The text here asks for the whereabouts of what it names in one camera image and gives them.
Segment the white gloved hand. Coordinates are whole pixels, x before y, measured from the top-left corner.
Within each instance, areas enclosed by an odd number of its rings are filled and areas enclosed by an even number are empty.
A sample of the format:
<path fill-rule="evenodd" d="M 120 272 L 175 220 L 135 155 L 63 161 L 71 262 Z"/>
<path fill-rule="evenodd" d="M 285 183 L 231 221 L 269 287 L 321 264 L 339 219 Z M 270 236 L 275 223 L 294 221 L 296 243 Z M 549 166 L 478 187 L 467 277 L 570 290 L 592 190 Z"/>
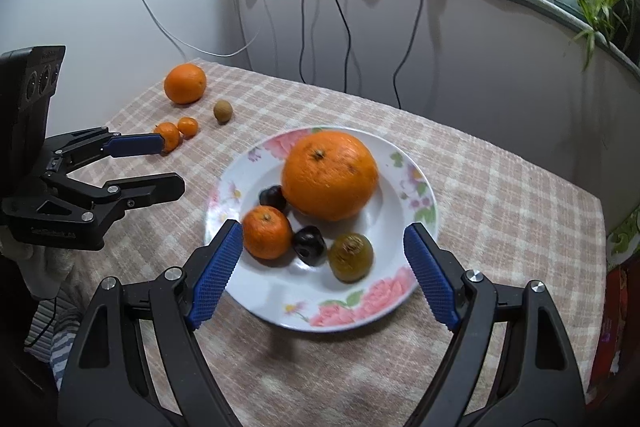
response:
<path fill-rule="evenodd" d="M 1 228 L 1 254 L 17 263 L 27 288 L 38 299 L 58 295 L 77 257 L 68 249 L 17 242 L 7 227 Z"/>

